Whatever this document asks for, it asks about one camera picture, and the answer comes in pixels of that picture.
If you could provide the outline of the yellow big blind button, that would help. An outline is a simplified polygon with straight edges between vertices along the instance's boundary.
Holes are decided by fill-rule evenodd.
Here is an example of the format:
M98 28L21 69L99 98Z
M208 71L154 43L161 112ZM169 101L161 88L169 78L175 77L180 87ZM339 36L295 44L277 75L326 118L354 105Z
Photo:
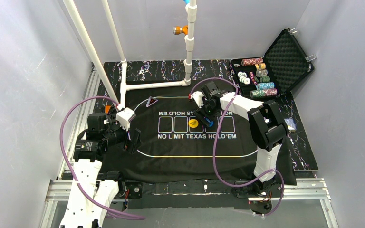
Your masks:
M196 120L196 119L190 119L188 121L188 125L189 125L190 128L195 129L195 128L197 128L199 126L199 121Z

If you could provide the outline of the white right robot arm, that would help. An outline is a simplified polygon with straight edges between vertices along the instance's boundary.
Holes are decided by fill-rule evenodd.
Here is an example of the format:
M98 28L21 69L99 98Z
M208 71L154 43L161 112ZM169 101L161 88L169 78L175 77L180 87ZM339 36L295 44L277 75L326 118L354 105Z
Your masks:
M216 86L214 80L214 78L202 80L203 87L199 91L193 87L189 93L189 99L196 103L197 109L194 115L204 127L217 126L212 150L212 163L216 177L223 184L236 188L246 187L256 182L264 184L275 175L280 176L276 163L289 129L279 105L273 100L261 102L245 98L239 94L237 87L233 92L222 90ZM240 185L226 182L218 173L216 165L217 141L227 112L233 112L248 121L252 140L257 146L254 178Z

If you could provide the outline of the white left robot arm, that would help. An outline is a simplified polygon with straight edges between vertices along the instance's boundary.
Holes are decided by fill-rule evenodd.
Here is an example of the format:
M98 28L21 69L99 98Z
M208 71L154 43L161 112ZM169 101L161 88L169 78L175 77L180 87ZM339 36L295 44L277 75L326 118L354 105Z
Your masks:
M87 128L78 136L74 147L74 162L69 166L73 181L67 209L61 228L100 228L107 214L127 220L144 220L145 217L127 214L110 208L120 191L119 176L98 181L103 158L108 148L119 145L135 152L140 144L140 130L129 139L128 131L135 118L133 110L126 108L116 114L94 113L87 118Z

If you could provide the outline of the black poker felt mat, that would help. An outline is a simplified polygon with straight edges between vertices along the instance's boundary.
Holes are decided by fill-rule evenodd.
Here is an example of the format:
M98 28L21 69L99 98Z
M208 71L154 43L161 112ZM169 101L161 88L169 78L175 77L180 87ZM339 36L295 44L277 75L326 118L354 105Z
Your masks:
M220 89L233 92L236 86L226 79L214 78ZM203 87L199 80L189 86L149 88L147 84L134 84L123 101L136 117L131 122L129 139L134 129L141 131L141 145L134 154L118 146L111 146L103 160L101 172L118 171L127 180L146 183L218 179L213 169L212 150L217 126L204 127L199 122L195 129L188 121L196 119L195 102L189 93ZM146 107L149 97L158 101ZM257 146L252 140L246 119L227 112L221 124L216 148L216 165L220 176L229 180L254 178Z

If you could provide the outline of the white chips in case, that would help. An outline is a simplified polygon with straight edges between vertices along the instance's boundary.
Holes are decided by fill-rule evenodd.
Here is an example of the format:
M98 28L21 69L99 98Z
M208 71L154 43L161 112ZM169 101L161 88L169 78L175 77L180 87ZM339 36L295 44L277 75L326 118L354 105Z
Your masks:
M245 72L238 72L237 76L239 78L239 81L245 85L249 85L251 83L251 79L248 78L247 74Z

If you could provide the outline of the red white chip row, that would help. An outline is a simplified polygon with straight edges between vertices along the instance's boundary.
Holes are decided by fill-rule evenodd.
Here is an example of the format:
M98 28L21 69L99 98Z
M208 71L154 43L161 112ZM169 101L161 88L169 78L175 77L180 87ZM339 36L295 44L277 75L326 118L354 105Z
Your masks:
M241 61L242 66L251 66L255 64L261 64L263 63L263 58L256 57L256 58L246 58Z

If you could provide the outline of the dark green chip row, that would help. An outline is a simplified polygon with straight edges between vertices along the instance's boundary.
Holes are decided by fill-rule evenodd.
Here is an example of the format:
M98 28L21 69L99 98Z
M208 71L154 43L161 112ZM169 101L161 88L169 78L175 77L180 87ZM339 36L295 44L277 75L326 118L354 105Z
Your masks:
M257 83L268 83L270 82L270 77L268 76L268 71L265 70L257 70L255 80Z

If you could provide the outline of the green and pink chip row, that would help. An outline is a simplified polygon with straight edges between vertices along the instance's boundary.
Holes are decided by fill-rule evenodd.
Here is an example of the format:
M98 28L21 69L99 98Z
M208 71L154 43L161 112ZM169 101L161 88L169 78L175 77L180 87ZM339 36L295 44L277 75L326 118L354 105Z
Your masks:
M271 97L271 96L276 96L277 94L278 94L278 91L275 88L250 91L251 98Z

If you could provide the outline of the blue chip row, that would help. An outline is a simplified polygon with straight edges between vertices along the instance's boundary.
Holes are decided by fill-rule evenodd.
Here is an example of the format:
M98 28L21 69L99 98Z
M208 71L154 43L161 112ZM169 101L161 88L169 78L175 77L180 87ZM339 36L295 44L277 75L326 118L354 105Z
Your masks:
M266 90L266 89L274 89L275 84L273 82L267 82L267 83L258 83L256 85L257 90Z

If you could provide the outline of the yellow chip row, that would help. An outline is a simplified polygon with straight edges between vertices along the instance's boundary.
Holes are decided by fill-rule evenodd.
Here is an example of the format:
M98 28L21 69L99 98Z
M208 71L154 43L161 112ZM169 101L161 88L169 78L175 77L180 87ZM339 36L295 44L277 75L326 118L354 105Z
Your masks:
M266 64L265 63L255 64L255 67L256 67L257 70L265 70L266 69Z

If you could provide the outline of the blue playing card deck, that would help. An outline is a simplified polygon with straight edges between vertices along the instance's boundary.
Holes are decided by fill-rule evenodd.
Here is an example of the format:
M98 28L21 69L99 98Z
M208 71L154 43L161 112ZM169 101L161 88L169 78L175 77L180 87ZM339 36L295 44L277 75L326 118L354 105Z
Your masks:
M289 131L296 131L297 125L296 125L295 121L292 118L286 118L285 122L288 126Z

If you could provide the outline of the orange clamp knob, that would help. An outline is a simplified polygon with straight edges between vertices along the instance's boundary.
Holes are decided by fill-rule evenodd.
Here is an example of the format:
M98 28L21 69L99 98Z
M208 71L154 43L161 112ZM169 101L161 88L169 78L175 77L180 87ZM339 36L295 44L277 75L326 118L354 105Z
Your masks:
M185 26L175 26L173 27L173 34L175 35L180 35L180 34L184 34L184 35L188 35L188 30L189 30L189 26L185 25Z

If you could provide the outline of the black poker chip case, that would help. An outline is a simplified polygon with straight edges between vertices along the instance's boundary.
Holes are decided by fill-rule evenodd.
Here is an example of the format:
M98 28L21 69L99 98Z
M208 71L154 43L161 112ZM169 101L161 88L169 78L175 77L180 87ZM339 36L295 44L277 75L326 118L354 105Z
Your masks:
M280 32L262 59L278 95L290 92L314 71L314 66L289 28Z

